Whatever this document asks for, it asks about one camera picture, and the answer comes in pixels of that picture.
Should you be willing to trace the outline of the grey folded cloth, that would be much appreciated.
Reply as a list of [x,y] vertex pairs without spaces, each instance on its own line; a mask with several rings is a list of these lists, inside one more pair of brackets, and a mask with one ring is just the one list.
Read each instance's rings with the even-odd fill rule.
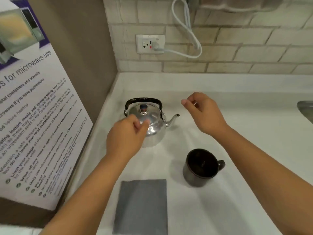
[[166,179],[121,182],[112,235],[168,235]]

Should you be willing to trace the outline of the person's left forearm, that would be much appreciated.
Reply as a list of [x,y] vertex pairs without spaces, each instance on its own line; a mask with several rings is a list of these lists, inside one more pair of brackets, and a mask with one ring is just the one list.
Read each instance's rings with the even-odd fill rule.
[[96,235],[112,190],[131,154],[107,154],[40,235]]

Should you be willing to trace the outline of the silver metal kettle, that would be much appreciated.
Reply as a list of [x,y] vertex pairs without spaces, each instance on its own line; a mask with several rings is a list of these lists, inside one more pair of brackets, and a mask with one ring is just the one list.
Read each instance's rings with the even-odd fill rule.
[[150,121],[146,137],[143,141],[143,148],[154,147],[162,141],[166,129],[172,125],[180,115],[175,114],[169,121],[163,112],[162,102],[155,98],[139,97],[129,99],[125,104],[124,116],[135,115],[140,123]]

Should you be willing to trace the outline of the person's right hand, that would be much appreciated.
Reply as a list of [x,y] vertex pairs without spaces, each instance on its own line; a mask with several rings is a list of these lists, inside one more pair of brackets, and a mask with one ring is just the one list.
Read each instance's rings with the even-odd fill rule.
[[194,92],[184,100],[190,100],[198,108],[199,116],[194,122],[201,132],[215,137],[229,129],[217,103],[206,94]]

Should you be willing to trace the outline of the person's left hand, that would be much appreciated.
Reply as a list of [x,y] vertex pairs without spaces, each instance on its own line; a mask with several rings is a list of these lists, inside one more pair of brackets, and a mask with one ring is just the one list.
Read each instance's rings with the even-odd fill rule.
[[142,123],[131,114],[117,121],[106,140],[106,156],[128,162],[140,150],[146,135],[140,135]]

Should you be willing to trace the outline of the person's right forearm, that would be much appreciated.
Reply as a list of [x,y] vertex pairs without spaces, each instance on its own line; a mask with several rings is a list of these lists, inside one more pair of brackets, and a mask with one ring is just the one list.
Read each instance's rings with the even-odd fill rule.
[[313,186],[228,125],[200,127],[227,152],[283,235],[313,235]]

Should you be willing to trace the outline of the white wall socket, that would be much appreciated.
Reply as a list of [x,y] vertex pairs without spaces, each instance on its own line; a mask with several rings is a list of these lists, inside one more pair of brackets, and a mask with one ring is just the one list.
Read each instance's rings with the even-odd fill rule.
[[138,54],[164,54],[165,35],[136,34],[135,38]]

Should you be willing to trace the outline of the microwave instruction poster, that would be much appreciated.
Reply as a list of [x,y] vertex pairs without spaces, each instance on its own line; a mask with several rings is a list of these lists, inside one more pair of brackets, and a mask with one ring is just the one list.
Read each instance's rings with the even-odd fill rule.
[[28,0],[0,0],[0,197],[55,210],[92,126]]

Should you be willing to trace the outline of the dark brown mug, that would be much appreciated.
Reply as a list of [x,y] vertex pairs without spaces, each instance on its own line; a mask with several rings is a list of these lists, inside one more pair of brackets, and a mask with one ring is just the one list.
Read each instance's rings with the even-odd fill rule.
[[182,169],[185,181],[192,187],[202,187],[214,178],[225,167],[224,160],[218,160],[205,149],[193,149],[187,157]]

